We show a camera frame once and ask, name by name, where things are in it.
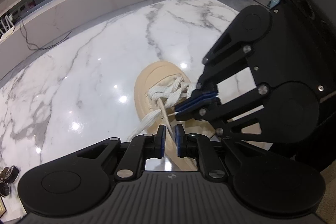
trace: white shoelace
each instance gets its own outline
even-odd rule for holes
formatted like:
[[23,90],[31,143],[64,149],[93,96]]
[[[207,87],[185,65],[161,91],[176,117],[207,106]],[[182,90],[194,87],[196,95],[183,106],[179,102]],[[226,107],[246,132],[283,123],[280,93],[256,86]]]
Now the white shoelace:
[[[139,126],[133,130],[132,134],[127,138],[127,141],[131,141],[143,130],[150,127],[161,114],[164,116],[170,136],[173,140],[175,140],[175,133],[170,126],[166,109],[174,107],[181,98],[189,98],[194,89],[196,89],[196,83],[186,83],[182,76],[178,76],[171,85],[158,85],[150,88],[148,91],[148,97],[157,104],[159,109],[148,113],[141,120]],[[165,104],[163,104],[162,98],[167,98]]]

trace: silver screw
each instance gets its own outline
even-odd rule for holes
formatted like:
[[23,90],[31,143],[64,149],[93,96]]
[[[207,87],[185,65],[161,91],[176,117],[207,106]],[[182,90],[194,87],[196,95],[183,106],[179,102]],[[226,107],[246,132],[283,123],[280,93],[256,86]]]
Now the silver screw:
[[245,45],[244,47],[243,47],[243,52],[244,53],[249,53],[251,51],[251,46],[250,45]]
[[128,169],[121,169],[117,172],[117,176],[120,178],[129,178],[133,175],[133,172]]
[[219,137],[222,136],[223,135],[223,128],[220,128],[220,127],[217,128],[216,129],[216,135],[219,136]]
[[265,95],[268,92],[268,87],[266,85],[260,85],[258,87],[258,93],[260,95]]
[[201,109],[199,110],[199,114],[200,114],[201,116],[204,116],[206,113],[207,113],[207,110],[206,110],[205,108],[201,108]]
[[212,170],[209,172],[209,176],[214,179],[221,179],[225,176],[225,172],[222,170]]

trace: gray tile floor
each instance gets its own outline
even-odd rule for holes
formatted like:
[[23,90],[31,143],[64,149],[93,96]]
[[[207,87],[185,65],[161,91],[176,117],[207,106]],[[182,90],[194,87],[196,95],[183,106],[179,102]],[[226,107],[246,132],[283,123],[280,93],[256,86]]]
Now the gray tile floor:
[[[144,6],[147,5],[151,5],[160,1],[164,1],[164,0],[145,0],[133,5],[129,5],[127,7],[121,8],[119,10],[113,11],[111,13],[105,14],[103,16],[100,16],[94,20],[89,21],[88,23],[81,25],[75,29],[72,30],[72,33],[70,34],[69,37],[74,36],[80,32],[82,32],[85,29],[88,29],[96,24],[99,24],[105,20],[108,20],[110,18],[113,18],[115,16],[124,14],[126,12],[130,12],[133,10],[137,10],[140,9]],[[229,7],[237,10],[237,11],[241,11],[243,8],[250,6],[250,5],[264,5],[266,6],[269,2],[269,0],[218,0],[226,5],[228,5]],[[46,46],[50,46],[52,44],[57,43],[58,41],[62,40],[62,38],[64,38],[65,35],[62,35],[60,37],[58,37],[57,39],[55,39],[54,41],[49,42]],[[19,63],[19,65],[17,65],[15,68],[13,68],[8,74],[6,74],[1,80],[0,80],[0,88],[3,87],[10,79],[12,79],[18,72],[20,72],[23,68],[25,68],[26,66],[28,66],[30,63],[32,63],[35,59],[37,59],[38,57],[40,57],[42,54],[44,54],[45,52],[47,52],[47,50],[44,51],[36,51],[33,52],[33,54],[31,54],[28,58],[26,58],[25,60],[23,60],[21,63]]]

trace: beige sneaker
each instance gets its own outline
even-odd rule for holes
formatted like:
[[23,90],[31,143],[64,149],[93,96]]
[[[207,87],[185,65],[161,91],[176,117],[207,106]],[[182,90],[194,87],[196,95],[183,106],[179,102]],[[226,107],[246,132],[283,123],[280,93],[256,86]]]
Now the beige sneaker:
[[191,96],[196,88],[188,77],[174,64],[158,61],[147,66],[138,76],[134,87],[134,101],[140,125],[128,138],[130,141],[139,134],[156,134],[160,124],[165,124],[165,154],[182,170],[197,170],[196,162],[189,158],[179,158],[175,145],[175,125],[181,123],[186,133],[199,133],[211,138],[215,130],[207,121],[194,119],[178,122],[175,120],[174,106]]

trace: marble table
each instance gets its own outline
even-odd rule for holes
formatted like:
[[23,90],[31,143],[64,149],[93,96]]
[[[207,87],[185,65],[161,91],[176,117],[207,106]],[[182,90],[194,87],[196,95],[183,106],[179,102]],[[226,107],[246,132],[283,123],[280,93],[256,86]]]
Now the marble table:
[[[191,81],[237,11],[216,0],[166,0],[91,27],[19,72],[0,96],[1,167],[31,168],[138,125],[134,83],[150,63],[170,61]],[[247,68],[221,83],[222,102],[255,87]],[[17,183],[2,221],[25,214]]]

